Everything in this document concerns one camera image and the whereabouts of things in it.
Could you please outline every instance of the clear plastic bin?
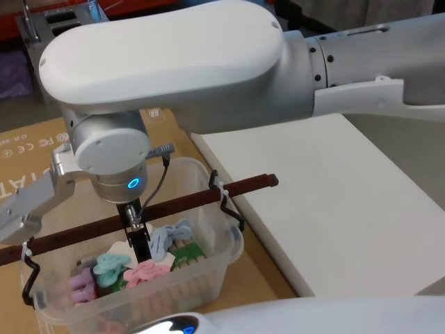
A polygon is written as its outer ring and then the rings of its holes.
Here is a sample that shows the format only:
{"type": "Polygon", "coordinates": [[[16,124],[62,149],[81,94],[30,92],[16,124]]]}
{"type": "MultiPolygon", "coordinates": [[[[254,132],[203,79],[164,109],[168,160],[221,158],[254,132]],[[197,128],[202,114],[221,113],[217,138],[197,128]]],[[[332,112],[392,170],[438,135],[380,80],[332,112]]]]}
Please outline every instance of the clear plastic bin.
{"type": "MultiPolygon", "coordinates": [[[[150,185],[142,199],[152,192],[162,172],[162,164],[148,166],[150,185]]],[[[209,174],[197,160],[172,159],[165,182],[153,203],[208,189],[208,181],[209,174]]],[[[45,216],[40,235],[116,214],[115,205],[100,200],[89,182],[81,182],[72,198],[45,216]]],[[[110,333],[121,333],[120,328],[124,329],[122,333],[129,333],[153,319],[189,311],[216,299],[227,265],[238,259],[243,251],[243,237],[234,221],[220,211],[218,203],[150,223],[156,227],[174,224],[181,218],[190,221],[194,241],[206,255],[205,260],[81,305],[72,302],[68,285],[76,262],[106,252],[115,241],[124,241],[123,231],[34,257],[42,269],[33,288],[41,332],[51,333],[52,326],[57,325],[79,334],[105,334],[107,328],[114,328],[110,333]]]]}

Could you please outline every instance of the white foam board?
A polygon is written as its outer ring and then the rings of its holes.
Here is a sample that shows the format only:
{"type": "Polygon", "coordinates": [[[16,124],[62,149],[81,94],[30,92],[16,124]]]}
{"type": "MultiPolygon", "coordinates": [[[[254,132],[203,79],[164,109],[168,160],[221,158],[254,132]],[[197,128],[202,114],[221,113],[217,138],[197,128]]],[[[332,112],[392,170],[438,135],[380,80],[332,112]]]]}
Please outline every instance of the white foam board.
{"type": "Polygon", "coordinates": [[[343,116],[192,135],[301,296],[445,293],[445,212],[343,116]]]}

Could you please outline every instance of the zip tie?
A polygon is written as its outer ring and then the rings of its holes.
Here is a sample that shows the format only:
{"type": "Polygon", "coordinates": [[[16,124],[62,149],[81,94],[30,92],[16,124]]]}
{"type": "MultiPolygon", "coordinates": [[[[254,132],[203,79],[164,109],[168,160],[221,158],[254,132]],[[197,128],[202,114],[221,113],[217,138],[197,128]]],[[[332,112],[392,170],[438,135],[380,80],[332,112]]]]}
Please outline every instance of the zip tie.
{"type": "Polygon", "coordinates": [[[28,242],[24,241],[22,244],[22,261],[25,261],[25,255],[27,257],[32,257],[33,256],[33,252],[31,251],[31,249],[28,248],[28,242]]]}

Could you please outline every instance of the brown wooden rod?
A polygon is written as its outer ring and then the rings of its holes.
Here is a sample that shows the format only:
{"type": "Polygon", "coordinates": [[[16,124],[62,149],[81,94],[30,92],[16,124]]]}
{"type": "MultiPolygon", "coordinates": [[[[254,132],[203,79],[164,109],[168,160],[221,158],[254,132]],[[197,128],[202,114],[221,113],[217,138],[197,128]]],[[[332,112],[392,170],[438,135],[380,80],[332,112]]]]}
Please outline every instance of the brown wooden rod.
{"type": "MultiPolygon", "coordinates": [[[[278,179],[274,174],[263,174],[249,179],[224,185],[229,191],[229,197],[248,193],[250,191],[278,185],[278,179]]],[[[191,195],[175,198],[155,205],[150,205],[144,210],[143,221],[177,214],[178,212],[200,207],[220,200],[219,189],[207,189],[191,195]]],[[[119,216],[105,218],[94,223],[84,224],[76,228],[50,234],[41,238],[33,239],[28,243],[29,249],[34,255],[54,251],[58,248],[77,244],[79,242],[100,237],[108,233],[122,229],[119,216]]],[[[0,249],[0,266],[19,261],[22,256],[22,246],[10,246],[0,249]]]]}

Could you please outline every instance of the metal bracket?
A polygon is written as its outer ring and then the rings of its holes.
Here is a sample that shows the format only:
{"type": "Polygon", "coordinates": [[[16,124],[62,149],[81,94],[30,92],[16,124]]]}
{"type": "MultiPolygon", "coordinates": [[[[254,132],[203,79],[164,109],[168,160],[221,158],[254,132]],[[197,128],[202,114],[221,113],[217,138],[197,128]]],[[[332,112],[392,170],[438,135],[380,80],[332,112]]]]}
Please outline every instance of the metal bracket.
{"type": "Polygon", "coordinates": [[[0,206],[0,243],[21,244],[39,233],[43,215],[74,193],[74,180],[89,177],[76,165],[70,144],[56,148],[49,171],[0,206]]]}

